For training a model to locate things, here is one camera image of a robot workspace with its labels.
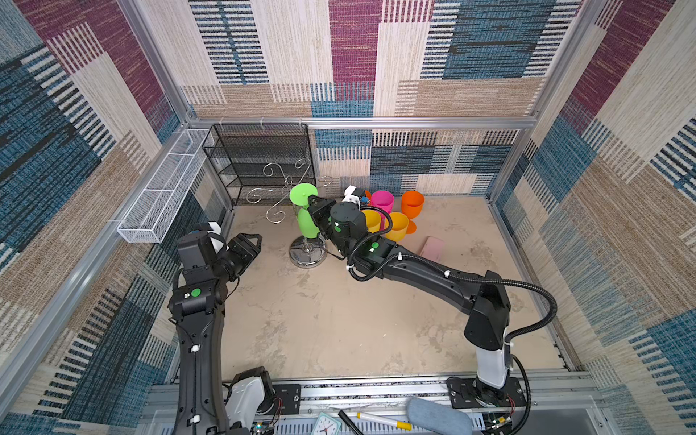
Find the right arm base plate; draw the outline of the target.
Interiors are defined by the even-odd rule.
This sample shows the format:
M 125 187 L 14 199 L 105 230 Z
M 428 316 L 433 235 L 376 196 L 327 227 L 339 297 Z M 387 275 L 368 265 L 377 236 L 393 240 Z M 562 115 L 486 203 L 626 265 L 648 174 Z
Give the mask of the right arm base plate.
M 527 406 L 527 393 L 518 378 L 509 376 L 505 384 L 496 389 L 478 378 L 449 377 L 446 386 L 454 409 L 475 408 L 523 408 Z

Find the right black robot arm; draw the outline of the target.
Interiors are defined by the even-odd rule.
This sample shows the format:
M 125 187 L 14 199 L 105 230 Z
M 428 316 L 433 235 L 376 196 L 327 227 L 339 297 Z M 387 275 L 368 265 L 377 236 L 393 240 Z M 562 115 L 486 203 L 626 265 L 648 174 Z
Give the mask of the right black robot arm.
M 354 280 L 380 278 L 413 286 L 467 315 L 464 336 L 477 352 L 475 400 L 483 406 L 506 400 L 513 339 L 547 326 L 558 312 L 558 303 L 549 291 L 531 283 L 504 279 L 492 271 L 485 275 L 467 273 L 416 255 L 388 239 L 386 229 L 370 232 L 364 213 L 351 202 L 312 194 L 308 213 L 321 235 L 338 248 Z M 510 330 L 510 286 L 541 295 L 548 303 L 545 316 L 530 326 Z

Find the teal alarm clock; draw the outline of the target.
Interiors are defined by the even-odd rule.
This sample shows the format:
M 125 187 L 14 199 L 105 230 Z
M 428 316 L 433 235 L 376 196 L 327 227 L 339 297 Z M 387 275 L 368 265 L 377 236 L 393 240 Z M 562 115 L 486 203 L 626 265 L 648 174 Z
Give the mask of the teal alarm clock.
M 339 435 L 342 421 L 325 413 L 320 413 L 314 423 L 311 435 Z

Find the amber yellow wine glass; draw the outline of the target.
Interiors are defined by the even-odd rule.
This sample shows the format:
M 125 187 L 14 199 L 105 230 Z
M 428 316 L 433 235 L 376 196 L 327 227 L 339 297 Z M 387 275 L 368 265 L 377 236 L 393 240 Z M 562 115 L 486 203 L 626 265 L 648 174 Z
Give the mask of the amber yellow wine glass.
M 393 225 L 391 226 L 391 230 L 385 235 L 385 237 L 394 242 L 400 242 L 405 238 L 407 234 L 410 219 L 402 212 L 392 212 L 389 214 L 389 216 Z

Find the pink wine glass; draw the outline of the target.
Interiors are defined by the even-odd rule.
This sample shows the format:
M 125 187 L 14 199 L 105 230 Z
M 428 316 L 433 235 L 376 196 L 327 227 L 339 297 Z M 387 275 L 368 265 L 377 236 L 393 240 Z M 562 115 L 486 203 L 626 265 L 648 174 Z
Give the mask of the pink wine glass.
M 393 194 L 386 190 L 378 190 L 376 192 L 373 192 L 370 199 L 371 206 L 380 208 L 380 210 L 385 211 L 387 214 L 393 212 L 393 204 Z

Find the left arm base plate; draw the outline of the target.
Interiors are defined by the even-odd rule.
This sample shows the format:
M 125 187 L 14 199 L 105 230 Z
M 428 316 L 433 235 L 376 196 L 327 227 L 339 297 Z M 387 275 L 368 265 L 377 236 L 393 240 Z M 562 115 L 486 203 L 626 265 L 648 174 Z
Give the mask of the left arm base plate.
M 301 384 L 275 384 L 271 416 L 299 415 L 302 399 Z

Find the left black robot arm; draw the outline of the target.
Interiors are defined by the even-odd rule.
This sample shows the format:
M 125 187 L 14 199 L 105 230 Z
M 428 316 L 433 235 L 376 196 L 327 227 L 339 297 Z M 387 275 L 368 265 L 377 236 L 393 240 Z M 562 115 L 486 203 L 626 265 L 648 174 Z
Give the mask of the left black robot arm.
M 176 434 L 248 434 L 231 423 L 225 409 L 221 339 L 227 284 L 247 270 L 261 252 L 259 234 L 230 240 L 211 227 L 178 240 L 182 268 L 172 281 L 170 321 L 179 340 L 179 400 Z

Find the black pen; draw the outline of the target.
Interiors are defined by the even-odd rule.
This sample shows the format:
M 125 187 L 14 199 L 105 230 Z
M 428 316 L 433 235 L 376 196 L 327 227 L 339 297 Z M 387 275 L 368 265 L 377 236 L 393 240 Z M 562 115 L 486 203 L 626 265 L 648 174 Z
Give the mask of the black pen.
M 337 414 L 340 420 L 345 424 L 348 430 L 353 433 L 353 435 L 364 435 L 364 433 L 343 410 L 339 410 Z

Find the blue grey cloth pouch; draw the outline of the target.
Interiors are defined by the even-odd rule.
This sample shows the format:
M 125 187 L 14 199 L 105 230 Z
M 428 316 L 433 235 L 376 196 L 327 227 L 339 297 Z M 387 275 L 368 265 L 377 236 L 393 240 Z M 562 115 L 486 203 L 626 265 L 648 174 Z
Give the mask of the blue grey cloth pouch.
M 473 423 L 465 413 L 435 402 L 411 398 L 406 413 L 410 423 L 442 435 L 471 435 Z

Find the green wine glass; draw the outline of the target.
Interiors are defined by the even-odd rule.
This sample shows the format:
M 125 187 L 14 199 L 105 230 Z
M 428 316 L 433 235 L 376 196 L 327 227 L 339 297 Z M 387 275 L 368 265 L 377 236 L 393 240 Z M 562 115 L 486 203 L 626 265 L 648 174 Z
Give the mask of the green wine glass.
M 320 231 L 307 210 L 308 198 L 311 195 L 318 195 L 317 187 L 310 183 L 300 183 L 292 188 L 289 199 L 297 208 L 297 222 L 302 235 L 307 239 L 316 239 Z

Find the pink glasses case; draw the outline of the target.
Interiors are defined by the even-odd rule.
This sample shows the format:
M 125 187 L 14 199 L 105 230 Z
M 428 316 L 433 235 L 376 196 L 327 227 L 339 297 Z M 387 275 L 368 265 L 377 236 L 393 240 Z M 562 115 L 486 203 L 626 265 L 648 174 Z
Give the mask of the pink glasses case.
M 442 259 L 442 253 L 445 248 L 445 242 L 438 237 L 427 237 L 420 250 L 420 256 L 430 261 L 439 263 Z

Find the yellow white marker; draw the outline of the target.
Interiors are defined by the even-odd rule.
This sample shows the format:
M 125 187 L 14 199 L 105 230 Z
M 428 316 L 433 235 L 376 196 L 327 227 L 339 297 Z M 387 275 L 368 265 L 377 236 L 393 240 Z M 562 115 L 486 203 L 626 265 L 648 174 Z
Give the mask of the yellow white marker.
M 374 422 L 374 423 L 390 426 L 393 428 L 397 428 L 397 429 L 403 430 L 403 431 L 411 431 L 413 429 L 413 426 L 409 422 L 401 422 L 400 420 L 395 420 L 395 419 L 384 417 L 384 416 L 374 415 L 371 413 L 357 413 L 356 417 L 359 420 L 363 420 L 366 422 Z

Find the orange back wine glass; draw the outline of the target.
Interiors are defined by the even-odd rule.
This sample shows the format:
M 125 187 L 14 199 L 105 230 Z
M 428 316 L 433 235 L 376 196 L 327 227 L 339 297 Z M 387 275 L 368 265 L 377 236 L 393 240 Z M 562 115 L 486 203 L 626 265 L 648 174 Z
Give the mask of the orange back wine glass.
M 414 220 L 422 213 L 424 203 L 424 195 L 416 190 L 407 191 L 402 195 L 401 212 L 409 219 L 407 235 L 417 231 L 417 224 Z

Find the chrome wine glass rack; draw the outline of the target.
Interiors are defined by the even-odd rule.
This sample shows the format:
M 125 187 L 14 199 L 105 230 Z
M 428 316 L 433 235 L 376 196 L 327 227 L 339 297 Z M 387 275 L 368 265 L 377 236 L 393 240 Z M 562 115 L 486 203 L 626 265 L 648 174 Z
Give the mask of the chrome wine glass rack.
M 293 176 L 286 173 L 280 163 L 270 162 L 264 166 L 263 174 L 269 178 L 280 175 L 283 185 L 280 188 L 252 188 L 246 194 L 246 202 L 252 205 L 259 203 L 265 193 L 280 194 L 280 198 L 275 199 L 273 205 L 266 211 L 266 220 L 273 224 L 280 224 L 286 220 L 286 211 L 282 204 L 287 200 L 290 201 L 301 236 L 292 242 L 288 248 L 288 255 L 295 266 L 304 269 L 316 268 L 328 255 L 326 241 L 320 235 L 320 230 L 313 222 L 308 210 L 309 198 L 319 193 L 316 180 L 310 181 L 309 173 L 312 168 L 310 159 L 298 159 L 294 169 L 302 170 L 302 174 L 298 181 L 294 181 Z

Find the white mesh wall basket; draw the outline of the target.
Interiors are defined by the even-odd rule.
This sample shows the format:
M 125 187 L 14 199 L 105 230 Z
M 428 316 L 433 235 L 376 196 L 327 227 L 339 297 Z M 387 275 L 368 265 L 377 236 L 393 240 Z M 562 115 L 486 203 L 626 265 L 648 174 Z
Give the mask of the white mesh wall basket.
M 187 129 L 162 158 L 117 231 L 130 244 L 161 243 L 205 161 L 203 144 L 208 131 Z

